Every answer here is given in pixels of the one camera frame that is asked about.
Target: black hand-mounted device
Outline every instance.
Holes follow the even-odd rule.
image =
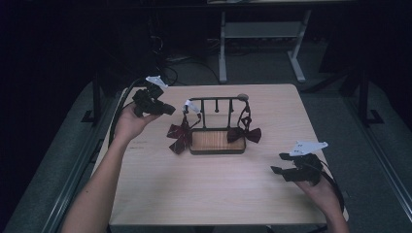
[[[136,104],[134,114],[138,117],[142,117],[143,113],[153,115],[173,115],[176,110],[173,106],[157,100],[162,94],[163,90],[153,83],[147,83],[146,89],[137,90],[133,96],[134,103]]]
[[[282,169],[271,166],[275,174],[282,175],[287,182],[309,182],[316,185],[321,180],[321,173],[324,166],[318,156],[313,153],[300,156],[290,156],[288,153],[280,153],[283,160],[293,161],[296,168]]]

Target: person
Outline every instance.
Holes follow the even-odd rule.
[[[121,112],[115,129],[115,138],[90,180],[73,202],[64,219],[61,232],[105,232],[113,209],[121,162],[127,145],[144,128],[160,116],[134,115],[134,103]],[[329,232],[346,233],[349,228],[343,217],[333,189],[325,178],[310,186],[296,183],[326,216]]]

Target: hand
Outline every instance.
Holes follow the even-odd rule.
[[[307,182],[295,182],[300,189],[318,206],[325,214],[341,214],[339,200],[329,181],[321,176],[321,180],[315,186]]]
[[[160,117],[155,115],[137,117],[134,114],[135,108],[135,103],[131,103],[124,107],[120,114],[119,121],[116,124],[115,140],[122,140],[129,143],[143,132],[146,125]]]

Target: white stand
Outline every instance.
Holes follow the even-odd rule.
[[[225,38],[296,38],[293,49],[288,51],[294,73],[300,83],[304,83],[305,77],[297,61],[300,45],[305,35],[311,11],[305,12],[302,21],[286,22],[226,22],[225,12],[222,12],[221,24],[221,53],[219,56],[219,81],[227,82],[226,60],[224,56]]]

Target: floor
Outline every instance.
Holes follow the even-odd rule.
[[[286,54],[289,44],[285,42],[266,51],[234,52],[226,60],[227,84],[292,83],[299,90],[306,89],[332,75],[318,73],[326,46],[324,42],[303,44],[298,60],[306,83],[299,83],[294,78]],[[178,74],[175,85],[216,85],[219,84],[216,76],[219,73],[218,56],[211,53],[205,59],[184,59],[169,64],[165,73],[170,82]],[[369,89],[369,109],[377,110],[385,123],[364,127],[356,116],[357,94],[342,97],[338,91],[341,84],[342,81],[338,81],[316,93],[302,93],[301,99],[319,141],[329,143],[324,154],[344,193],[351,232],[412,232],[411,219],[403,209],[407,207],[399,202],[396,186],[388,176],[391,172],[381,162],[383,151],[401,180],[401,186],[407,193],[412,193],[409,172],[412,133],[391,108],[385,93],[373,83]],[[117,100],[119,97],[102,96],[103,117],[98,124],[82,122],[85,111],[92,109],[91,84],[85,87],[56,134],[5,232],[58,230],[71,198],[91,173],[93,162],[88,158],[97,154],[96,148],[106,135]],[[287,233],[308,232],[316,227],[277,225],[272,229]],[[233,229],[233,232],[255,230],[249,226]],[[112,230],[150,233],[187,232],[188,228],[120,226]]]

